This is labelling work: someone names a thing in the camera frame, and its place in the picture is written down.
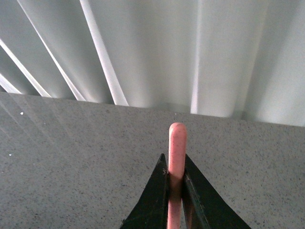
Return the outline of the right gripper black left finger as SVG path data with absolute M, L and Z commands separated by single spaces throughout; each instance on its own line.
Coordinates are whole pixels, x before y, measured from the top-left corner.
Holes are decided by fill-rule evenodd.
M 169 177 L 164 154 L 155 168 L 121 229 L 165 229 L 168 219 Z

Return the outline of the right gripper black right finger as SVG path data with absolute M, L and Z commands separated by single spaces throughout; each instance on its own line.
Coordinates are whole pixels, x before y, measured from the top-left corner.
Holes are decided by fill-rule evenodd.
M 223 200 L 189 156 L 182 190 L 188 229 L 248 229 L 250 226 Z

